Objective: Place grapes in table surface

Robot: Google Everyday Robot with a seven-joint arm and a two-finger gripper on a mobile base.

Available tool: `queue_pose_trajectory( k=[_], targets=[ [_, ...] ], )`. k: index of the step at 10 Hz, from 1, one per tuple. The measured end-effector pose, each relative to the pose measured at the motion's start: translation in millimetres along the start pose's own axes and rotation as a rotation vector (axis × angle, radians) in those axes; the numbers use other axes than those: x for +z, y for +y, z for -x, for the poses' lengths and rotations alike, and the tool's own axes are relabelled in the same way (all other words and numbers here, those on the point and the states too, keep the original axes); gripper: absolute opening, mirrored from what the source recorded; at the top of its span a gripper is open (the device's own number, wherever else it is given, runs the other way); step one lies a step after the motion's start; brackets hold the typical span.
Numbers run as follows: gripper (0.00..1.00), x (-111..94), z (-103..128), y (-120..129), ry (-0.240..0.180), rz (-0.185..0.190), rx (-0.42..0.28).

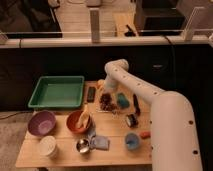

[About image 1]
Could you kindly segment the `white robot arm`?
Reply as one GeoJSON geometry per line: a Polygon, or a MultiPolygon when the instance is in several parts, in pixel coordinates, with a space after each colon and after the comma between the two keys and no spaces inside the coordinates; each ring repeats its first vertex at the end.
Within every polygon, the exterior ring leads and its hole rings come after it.
{"type": "Polygon", "coordinates": [[[194,111],[181,93],[166,91],[128,72],[125,59],[105,64],[104,89],[118,84],[150,105],[153,171],[203,171],[194,111]]]}

